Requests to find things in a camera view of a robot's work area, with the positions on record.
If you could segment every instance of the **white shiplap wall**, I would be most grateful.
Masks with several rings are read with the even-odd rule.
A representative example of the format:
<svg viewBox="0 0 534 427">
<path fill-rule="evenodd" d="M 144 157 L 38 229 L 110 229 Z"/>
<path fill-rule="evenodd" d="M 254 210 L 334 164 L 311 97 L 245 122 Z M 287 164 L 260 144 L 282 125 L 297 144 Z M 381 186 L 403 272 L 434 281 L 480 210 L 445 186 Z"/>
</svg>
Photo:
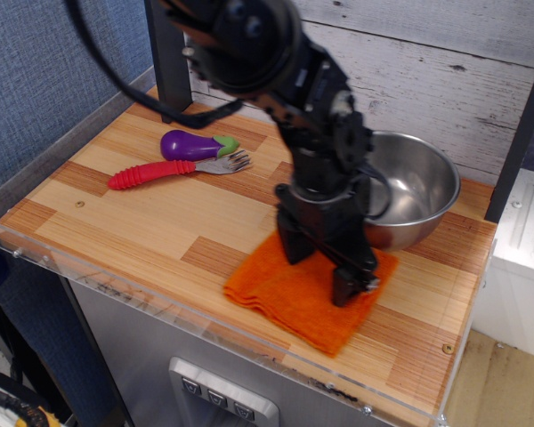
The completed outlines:
<svg viewBox="0 0 534 427">
<path fill-rule="evenodd" d="M 444 150 L 495 184 L 534 82 L 534 0 L 296 0 L 375 130 Z M 228 99 L 192 78 L 194 100 Z M 263 113 L 246 109 L 252 117 Z"/>
</svg>

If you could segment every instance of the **toy eggplant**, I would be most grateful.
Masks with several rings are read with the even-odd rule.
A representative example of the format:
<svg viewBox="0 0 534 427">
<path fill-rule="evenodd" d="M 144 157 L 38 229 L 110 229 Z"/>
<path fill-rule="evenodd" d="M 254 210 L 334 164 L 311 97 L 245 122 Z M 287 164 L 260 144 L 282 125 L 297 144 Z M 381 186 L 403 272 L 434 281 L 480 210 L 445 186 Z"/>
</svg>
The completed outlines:
<svg viewBox="0 0 534 427">
<path fill-rule="evenodd" d="M 206 158 L 220 158 L 233 153 L 239 142 L 230 136 L 207 138 L 180 130 L 166 133 L 160 141 L 160 152 L 166 160 L 197 162 Z"/>
</svg>

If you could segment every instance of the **orange towel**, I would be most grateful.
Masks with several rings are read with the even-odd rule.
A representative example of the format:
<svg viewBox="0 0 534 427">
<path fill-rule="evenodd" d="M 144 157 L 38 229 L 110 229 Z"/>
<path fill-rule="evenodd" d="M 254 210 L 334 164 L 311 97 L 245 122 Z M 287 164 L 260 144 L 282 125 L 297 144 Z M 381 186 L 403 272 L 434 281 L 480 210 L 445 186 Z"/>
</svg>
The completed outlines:
<svg viewBox="0 0 534 427">
<path fill-rule="evenodd" d="M 368 316 L 398 265 L 390 254 L 375 251 L 380 286 L 352 298 L 345 307 L 332 302 L 332 271 L 336 267 L 318 251 L 290 265 L 279 233 L 270 235 L 243 262 L 225 285 L 226 296 L 334 357 Z"/>
</svg>

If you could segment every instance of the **button panel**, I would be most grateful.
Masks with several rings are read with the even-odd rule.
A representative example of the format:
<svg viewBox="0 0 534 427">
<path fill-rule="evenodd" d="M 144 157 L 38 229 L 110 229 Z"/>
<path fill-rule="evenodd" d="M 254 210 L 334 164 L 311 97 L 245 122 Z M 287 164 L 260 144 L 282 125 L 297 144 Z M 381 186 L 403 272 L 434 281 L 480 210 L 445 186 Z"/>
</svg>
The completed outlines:
<svg viewBox="0 0 534 427">
<path fill-rule="evenodd" d="M 235 422 L 239 418 L 256 427 L 279 427 L 277 406 L 249 389 L 180 358 L 170 360 L 168 372 L 176 399 L 183 400 L 188 408 L 199 411 L 198 405 L 192 405 L 196 396 L 217 409 L 232 413 Z M 188 425 L 198 425 L 198 422 L 199 419 L 194 421 L 196 424 Z"/>
</svg>

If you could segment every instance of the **red fork handle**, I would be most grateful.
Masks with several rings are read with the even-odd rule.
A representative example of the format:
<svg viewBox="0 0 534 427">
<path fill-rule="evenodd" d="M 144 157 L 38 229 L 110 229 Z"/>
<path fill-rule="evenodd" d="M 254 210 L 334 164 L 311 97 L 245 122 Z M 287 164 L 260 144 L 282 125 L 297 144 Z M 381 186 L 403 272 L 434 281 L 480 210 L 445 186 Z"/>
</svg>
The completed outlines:
<svg viewBox="0 0 534 427">
<path fill-rule="evenodd" d="M 172 160 L 170 162 L 148 163 L 129 167 L 116 173 L 109 180 L 110 189 L 128 189 L 143 182 L 153 181 L 169 175 L 182 175 L 194 172 L 196 164 L 187 160 Z"/>
</svg>

